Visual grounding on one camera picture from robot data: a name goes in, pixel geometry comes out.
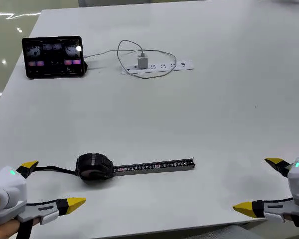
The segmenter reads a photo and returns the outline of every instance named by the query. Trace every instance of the power strip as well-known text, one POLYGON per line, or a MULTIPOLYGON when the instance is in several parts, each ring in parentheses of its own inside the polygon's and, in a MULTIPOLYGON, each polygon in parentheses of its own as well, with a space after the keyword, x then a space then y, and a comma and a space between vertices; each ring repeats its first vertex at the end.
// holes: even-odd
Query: power strip
MULTIPOLYGON (((125 67, 128 72, 137 74, 137 73, 150 73, 150 72, 161 72, 161 71, 170 71, 174 67, 174 62, 164 62, 164 63, 149 63, 147 69, 138 69, 137 64, 129 67, 125 67)), ((173 71, 182 71, 182 70, 192 70, 194 65, 192 61, 177 61, 176 67, 173 71)), ((122 74, 127 74, 127 72, 122 68, 122 74)))

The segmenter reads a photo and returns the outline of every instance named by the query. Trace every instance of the white robotic hand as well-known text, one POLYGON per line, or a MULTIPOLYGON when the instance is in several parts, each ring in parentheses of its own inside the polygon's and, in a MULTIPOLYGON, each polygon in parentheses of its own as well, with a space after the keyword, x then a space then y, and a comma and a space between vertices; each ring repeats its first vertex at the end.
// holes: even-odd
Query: white robotic hand
POLYGON ((26 179, 7 166, 0 171, 0 225, 26 207, 26 179))

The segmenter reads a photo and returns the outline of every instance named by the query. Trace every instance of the power adapter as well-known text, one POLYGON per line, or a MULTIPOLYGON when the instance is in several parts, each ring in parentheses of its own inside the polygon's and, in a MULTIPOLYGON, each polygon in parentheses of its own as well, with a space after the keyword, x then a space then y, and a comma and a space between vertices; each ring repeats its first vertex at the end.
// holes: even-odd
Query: power adapter
POLYGON ((140 55, 138 55, 138 68, 147 69, 148 67, 149 67, 148 56, 144 52, 141 52, 140 55))

